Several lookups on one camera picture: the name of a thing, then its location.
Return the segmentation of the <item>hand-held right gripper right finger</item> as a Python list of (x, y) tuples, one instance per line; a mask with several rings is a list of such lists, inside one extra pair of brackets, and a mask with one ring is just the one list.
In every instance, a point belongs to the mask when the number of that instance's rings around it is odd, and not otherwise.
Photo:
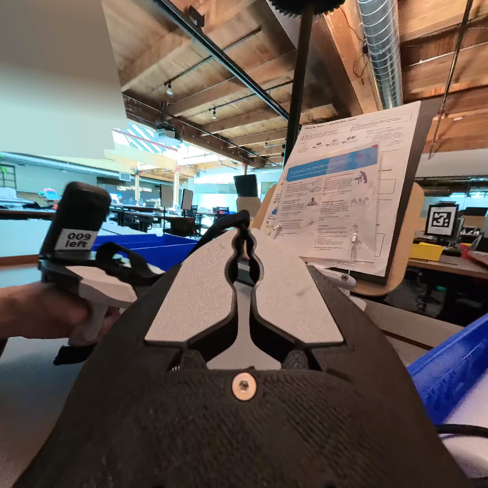
[(344, 338), (300, 257), (252, 229), (255, 317), (284, 339), (306, 347), (340, 345)]

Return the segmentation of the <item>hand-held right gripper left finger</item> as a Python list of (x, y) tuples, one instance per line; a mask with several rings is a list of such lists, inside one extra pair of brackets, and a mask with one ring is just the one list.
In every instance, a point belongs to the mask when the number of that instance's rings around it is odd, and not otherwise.
[(238, 229), (189, 255), (178, 271), (145, 336), (150, 345), (229, 347), (237, 337)]

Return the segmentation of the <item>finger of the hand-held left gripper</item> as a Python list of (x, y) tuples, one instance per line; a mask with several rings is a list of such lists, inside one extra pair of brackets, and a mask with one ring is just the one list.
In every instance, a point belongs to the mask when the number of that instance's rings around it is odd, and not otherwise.
[(93, 266), (68, 266), (67, 270), (79, 278), (78, 296), (92, 303), (109, 307), (128, 307), (137, 300), (136, 292), (130, 284), (107, 275)]

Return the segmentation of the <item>blue plastic bin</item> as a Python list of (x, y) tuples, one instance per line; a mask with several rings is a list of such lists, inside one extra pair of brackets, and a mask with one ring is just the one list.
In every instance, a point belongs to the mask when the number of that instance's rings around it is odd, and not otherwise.
[(93, 251), (107, 242), (114, 242), (122, 247), (131, 249), (143, 256), (148, 264), (163, 271), (168, 271), (174, 265), (184, 261), (197, 244), (197, 240), (164, 234), (124, 234), (97, 236)]
[(407, 367), (433, 424), (439, 425), (487, 372), (487, 314)]

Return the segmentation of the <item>grey desk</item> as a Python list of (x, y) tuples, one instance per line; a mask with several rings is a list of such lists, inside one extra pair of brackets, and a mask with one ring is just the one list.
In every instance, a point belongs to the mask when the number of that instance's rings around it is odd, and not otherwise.
[[(8, 266), (1, 269), (1, 288), (31, 284), (40, 280), (35, 265)], [(277, 369), (278, 363), (257, 349), (249, 335), (248, 313), (251, 287), (236, 283), (239, 311), (239, 334), (229, 351), (210, 362), (214, 369), (255, 365), (261, 369)], [(416, 298), (421, 288), (403, 281), (399, 288), (383, 300), (361, 298), (365, 312), (383, 330), (405, 366), (458, 333), (460, 325), (468, 325), (482, 316), (437, 320), (418, 314)], [(58, 347), (64, 340), (8, 341), (1, 357), (1, 487), (11, 487), (21, 471), (37, 453), (50, 433), (64, 406), (81, 364), (52, 365)]]

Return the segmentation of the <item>person's left hand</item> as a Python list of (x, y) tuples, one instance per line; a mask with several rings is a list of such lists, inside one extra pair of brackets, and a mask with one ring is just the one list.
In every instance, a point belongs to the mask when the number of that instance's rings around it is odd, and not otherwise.
[(1, 288), (1, 341), (69, 338), (91, 317), (83, 298), (37, 282)]

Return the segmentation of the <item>printed instruction sheet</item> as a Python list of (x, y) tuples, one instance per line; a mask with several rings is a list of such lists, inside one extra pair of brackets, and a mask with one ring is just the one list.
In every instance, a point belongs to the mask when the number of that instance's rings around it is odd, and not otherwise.
[(380, 145), (299, 157), (286, 167), (268, 235), (301, 258), (373, 263)]

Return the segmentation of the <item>beige chair back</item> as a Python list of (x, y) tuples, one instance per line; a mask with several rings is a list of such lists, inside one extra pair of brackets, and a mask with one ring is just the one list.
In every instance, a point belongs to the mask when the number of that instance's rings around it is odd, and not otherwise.
[(250, 216), (250, 220), (253, 221), (259, 212), (261, 206), (261, 200), (259, 197), (242, 197), (239, 196), (236, 200), (237, 211), (247, 211)]

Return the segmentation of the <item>wooden document stand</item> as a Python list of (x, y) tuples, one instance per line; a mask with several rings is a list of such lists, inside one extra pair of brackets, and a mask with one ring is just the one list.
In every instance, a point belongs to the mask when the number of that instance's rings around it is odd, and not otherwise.
[[(415, 175), (417, 172), (420, 156), (422, 155), (424, 144), (426, 141), (426, 136), (429, 132), (431, 120), (432, 120), (432, 108), (429, 107), (427, 102), (421, 102), (420, 114), (418, 118), (417, 129), (415, 131), (415, 139), (413, 143), (413, 161), (415, 166)], [(387, 276), (387, 280), (383, 283), (372, 282), (369, 280), (365, 280), (361, 277), (354, 276), (350, 269), (347, 270), (338, 270), (332, 267), (323, 267), (322, 265), (307, 262), (301, 258), (301, 260), (307, 265), (315, 265), (318, 267), (319, 271), (321, 272), (328, 272), (331, 271), (333, 276), (337, 276), (339, 281), (342, 281), (343, 284), (347, 283), (350, 286), (350, 283), (354, 283), (354, 279), (358, 280), (358, 284), (353, 288), (353, 290), (359, 294), (366, 295), (366, 296), (378, 296), (387, 294), (389, 291), (393, 290), (401, 280), (401, 273), (405, 272), (406, 265), (409, 260), (409, 254), (412, 247), (412, 240), (415, 234), (416, 225), (418, 223), (418, 213), (420, 211), (421, 203), (420, 203), (420, 195), (421, 190), (418, 184), (413, 183), (412, 186), (408, 186), (407, 190), (410, 190), (409, 199), (406, 204), (405, 215), (401, 222), (398, 222), (398, 226), (396, 230), (398, 233), (398, 240), (395, 242), (394, 247), (394, 254), (391, 261), (391, 267), (389, 269), (389, 274)], [(270, 203), (272, 199), (271, 194), (269, 193), (265, 198), (265, 203)], [(263, 215), (261, 222), (264, 222), (264, 218), (266, 216), (266, 212)], [(296, 255), (292, 252), (288, 247), (284, 246), (290, 253)], [(250, 245), (248, 245), (248, 254), (252, 257), (252, 249)]]

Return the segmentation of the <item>yellow storage bin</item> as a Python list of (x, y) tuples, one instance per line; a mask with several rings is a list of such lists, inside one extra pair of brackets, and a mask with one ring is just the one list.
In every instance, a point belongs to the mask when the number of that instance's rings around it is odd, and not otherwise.
[(413, 243), (410, 250), (409, 259), (439, 262), (443, 251), (444, 247), (440, 245), (434, 245), (426, 242)]

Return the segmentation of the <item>small marker poster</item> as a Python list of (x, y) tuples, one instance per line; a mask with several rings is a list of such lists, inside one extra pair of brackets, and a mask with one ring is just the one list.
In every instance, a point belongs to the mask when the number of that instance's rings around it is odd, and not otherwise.
[(453, 241), (461, 230), (459, 205), (453, 202), (436, 202), (429, 205), (424, 235)]

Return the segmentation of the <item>white printed form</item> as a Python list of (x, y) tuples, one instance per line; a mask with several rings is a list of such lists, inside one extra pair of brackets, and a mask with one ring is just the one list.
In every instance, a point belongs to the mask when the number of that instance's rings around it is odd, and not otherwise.
[(417, 129), (421, 103), (414, 102), (402, 107), (387, 109), (368, 115), (331, 121), (317, 125), (304, 125), (285, 164), (283, 173), (270, 200), (261, 230), (268, 235), (269, 224), (273, 225), (274, 204), (279, 199), (279, 184), (284, 179), (287, 164), (299, 157), (329, 155), (333, 151), (349, 149), (363, 143), (380, 145), (381, 168), (379, 176), (376, 254), (373, 263), (359, 261), (331, 261), (302, 258), (323, 267), (338, 270), (350, 269), (354, 276), (383, 284), (387, 280), (398, 240), (398, 222), (405, 215), (415, 166), (413, 143)]

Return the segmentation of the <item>white rounded object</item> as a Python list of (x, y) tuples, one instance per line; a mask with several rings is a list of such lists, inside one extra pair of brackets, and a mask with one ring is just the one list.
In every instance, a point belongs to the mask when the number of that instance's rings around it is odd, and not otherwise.
[[(461, 399), (444, 422), (487, 427), (487, 374)], [(469, 478), (487, 477), (487, 438), (444, 436), (443, 443)]]

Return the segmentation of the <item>metal ventilation duct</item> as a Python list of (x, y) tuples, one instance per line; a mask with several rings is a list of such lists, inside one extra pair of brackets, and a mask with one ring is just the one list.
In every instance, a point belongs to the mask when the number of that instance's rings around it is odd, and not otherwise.
[(397, 1), (357, 1), (365, 43), (383, 109), (402, 106)]

